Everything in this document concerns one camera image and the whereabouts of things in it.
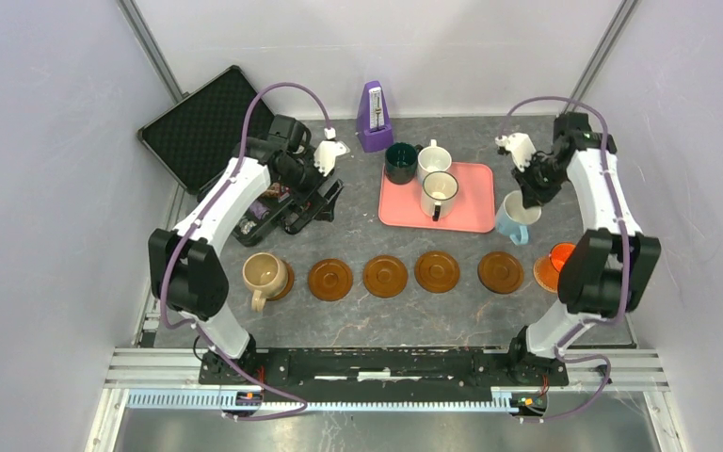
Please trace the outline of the woven rattan coaster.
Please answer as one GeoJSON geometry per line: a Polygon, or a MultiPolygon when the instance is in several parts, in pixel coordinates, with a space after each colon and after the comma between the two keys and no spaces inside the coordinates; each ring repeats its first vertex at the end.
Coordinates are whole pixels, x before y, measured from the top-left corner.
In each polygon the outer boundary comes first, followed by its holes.
{"type": "Polygon", "coordinates": [[[553,294],[557,293],[559,272],[549,256],[543,256],[534,263],[533,274],[538,285],[553,294]]]}

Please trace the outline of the light blue mug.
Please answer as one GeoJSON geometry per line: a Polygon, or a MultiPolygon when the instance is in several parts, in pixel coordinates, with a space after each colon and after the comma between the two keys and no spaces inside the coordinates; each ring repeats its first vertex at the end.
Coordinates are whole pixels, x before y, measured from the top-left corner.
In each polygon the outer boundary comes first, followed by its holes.
{"type": "Polygon", "coordinates": [[[524,207],[520,190],[508,193],[495,217],[495,229],[508,237],[517,246],[526,245],[529,241],[529,227],[539,221],[541,207],[524,207]]]}

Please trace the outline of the wooden coaster two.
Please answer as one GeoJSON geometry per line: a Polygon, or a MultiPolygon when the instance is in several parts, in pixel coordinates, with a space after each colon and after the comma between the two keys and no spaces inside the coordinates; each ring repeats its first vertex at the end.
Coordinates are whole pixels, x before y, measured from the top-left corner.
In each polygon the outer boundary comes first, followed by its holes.
{"type": "Polygon", "coordinates": [[[363,270],[363,282],[373,296],[387,299],[399,295],[408,282],[404,263],[392,255],[379,255],[370,259],[363,270]]]}

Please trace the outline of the beige ceramic mug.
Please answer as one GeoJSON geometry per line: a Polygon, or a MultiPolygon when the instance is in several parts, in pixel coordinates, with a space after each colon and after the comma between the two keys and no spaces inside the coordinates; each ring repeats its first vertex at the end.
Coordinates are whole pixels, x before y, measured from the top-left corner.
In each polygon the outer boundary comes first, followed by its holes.
{"type": "Polygon", "coordinates": [[[268,298],[280,293],[286,284],[283,260],[268,252],[251,255],[242,268],[243,282],[251,292],[251,309],[261,312],[268,298]]]}

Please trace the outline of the white mug black rim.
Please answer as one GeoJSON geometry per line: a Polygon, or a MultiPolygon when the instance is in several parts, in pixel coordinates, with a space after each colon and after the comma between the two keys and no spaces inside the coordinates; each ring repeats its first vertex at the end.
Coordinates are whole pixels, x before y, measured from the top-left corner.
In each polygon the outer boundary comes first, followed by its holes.
{"type": "Polygon", "coordinates": [[[432,221],[450,215],[459,193],[458,179],[447,171],[429,173],[422,183],[421,209],[432,221]]]}

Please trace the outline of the dark green mug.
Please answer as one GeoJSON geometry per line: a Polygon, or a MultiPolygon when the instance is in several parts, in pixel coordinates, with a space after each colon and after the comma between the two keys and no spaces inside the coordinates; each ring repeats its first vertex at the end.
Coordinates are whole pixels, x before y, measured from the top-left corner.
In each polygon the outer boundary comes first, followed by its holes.
{"type": "Polygon", "coordinates": [[[405,185],[415,176],[418,151],[408,143],[397,142],[385,151],[384,173],[393,184],[405,185]]]}

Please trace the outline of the pink tray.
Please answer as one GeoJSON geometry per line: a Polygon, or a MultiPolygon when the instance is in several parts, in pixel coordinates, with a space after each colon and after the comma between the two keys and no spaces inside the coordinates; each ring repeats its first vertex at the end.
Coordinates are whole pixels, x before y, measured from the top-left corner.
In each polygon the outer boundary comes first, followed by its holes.
{"type": "Polygon", "coordinates": [[[422,184],[412,180],[396,185],[381,177],[378,218],[388,226],[486,234],[495,227],[493,172],[480,163],[454,163],[450,174],[459,182],[459,193],[449,215],[437,221],[421,208],[422,184]]]}

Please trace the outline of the wooden coaster four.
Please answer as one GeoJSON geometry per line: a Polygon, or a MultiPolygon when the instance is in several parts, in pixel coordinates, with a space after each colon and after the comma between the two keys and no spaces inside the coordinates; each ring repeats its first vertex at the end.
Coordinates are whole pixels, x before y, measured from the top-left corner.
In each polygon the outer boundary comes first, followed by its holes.
{"type": "Polygon", "coordinates": [[[460,278],[457,260],[441,250],[423,253],[416,261],[414,272],[418,284],[431,293],[445,293],[452,290],[460,278]]]}

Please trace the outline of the wooden coaster five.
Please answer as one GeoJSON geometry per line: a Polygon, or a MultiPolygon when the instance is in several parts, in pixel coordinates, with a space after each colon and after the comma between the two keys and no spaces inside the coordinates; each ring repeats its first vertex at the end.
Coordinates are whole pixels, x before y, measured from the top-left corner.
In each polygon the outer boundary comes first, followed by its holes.
{"type": "Polygon", "coordinates": [[[493,251],[482,257],[477,266],[477,275],[488,290],[501,295],[517,291],[524,279],[521,263],[504,251],[493,251]]]}

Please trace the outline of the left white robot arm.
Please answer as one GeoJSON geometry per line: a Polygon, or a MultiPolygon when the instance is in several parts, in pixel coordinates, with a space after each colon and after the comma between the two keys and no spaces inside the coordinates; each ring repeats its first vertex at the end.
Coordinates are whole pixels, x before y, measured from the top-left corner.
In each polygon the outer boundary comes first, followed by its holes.
{"type": "Polygon", "coordinates": [[[328,127],[317,146],[310,130],[291,117],[275,117],[265,137],[247,137],[233,150],[217,184],[199,205],[170,230],[156,229],[149,238],[151,290],[160,316],[179,313],[223,357],[221,369],[235,383],[251,381],[257,357],[247,351],[251,335],[228,305],[229,281],[219,255],[252,204],[274,183],[305,203],[295,225],[303,227],[332,206],[340,182],[322,189],[348,147],[328,127]]]}

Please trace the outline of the orange mug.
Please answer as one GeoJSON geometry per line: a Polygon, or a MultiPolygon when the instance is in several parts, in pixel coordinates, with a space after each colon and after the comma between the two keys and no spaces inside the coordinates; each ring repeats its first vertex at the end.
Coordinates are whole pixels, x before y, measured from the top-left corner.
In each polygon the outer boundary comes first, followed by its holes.
{"type": "Polygon", "coordinates": [[[567,260],[570,258],[571,254],[575,250],[576,245],[571,242],[562,242],[558,243],[550,250],[550,252],[545,255],[549,256],[555,269],[559,272],[566,264],[567,260]]]}

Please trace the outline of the wooden coaster three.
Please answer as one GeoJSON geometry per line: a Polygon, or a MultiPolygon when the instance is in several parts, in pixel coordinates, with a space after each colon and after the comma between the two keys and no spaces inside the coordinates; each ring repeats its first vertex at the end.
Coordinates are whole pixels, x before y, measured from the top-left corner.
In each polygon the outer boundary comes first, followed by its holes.
{"type": "Polygon", "coordinates": [[[339,259],[325,259],[314,264],[308,274],[311,293],[323,301],[337,301],[353,286],[350,267],[339,259]]]}

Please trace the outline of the wooden coaster one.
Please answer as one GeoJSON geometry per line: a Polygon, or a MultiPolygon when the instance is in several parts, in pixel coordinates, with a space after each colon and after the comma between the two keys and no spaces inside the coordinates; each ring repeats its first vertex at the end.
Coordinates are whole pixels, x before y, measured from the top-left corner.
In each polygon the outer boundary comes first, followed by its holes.
{"type": "Polygon", "coordinates": [[[286,261],[284,261],[283,263],[284,263],[285,269],[287,271],[286,284],[278,295],[268,298],[267,299],[268,301],[276,301],[276,300],[286,297],[289,294],[289,292],[292,290],[292,287],[294,285],[295,271],[289,263],[287,263],[286,261]]]}

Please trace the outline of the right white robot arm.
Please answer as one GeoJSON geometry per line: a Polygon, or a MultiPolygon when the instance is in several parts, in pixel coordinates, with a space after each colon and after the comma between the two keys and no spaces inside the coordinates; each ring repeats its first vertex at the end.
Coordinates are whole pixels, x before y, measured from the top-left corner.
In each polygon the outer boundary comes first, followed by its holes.
{"type": "Polygon", "coordinates": [[[583,234],[559,271],[557,300],[509,345],[508,376],[529,384],[543,370],[563,365],[565,349],[596,325],[616,325],[634,311],[661,255],[658,238],[646,235],[631,214],[619,176],[616,142],[607,129],[592,130],[586,113],[554,119],[549,152],[523,133],[500,136],[498,151],[512,158],[522,206],[541,207],[563,183],[576,193],[583,234]]]}

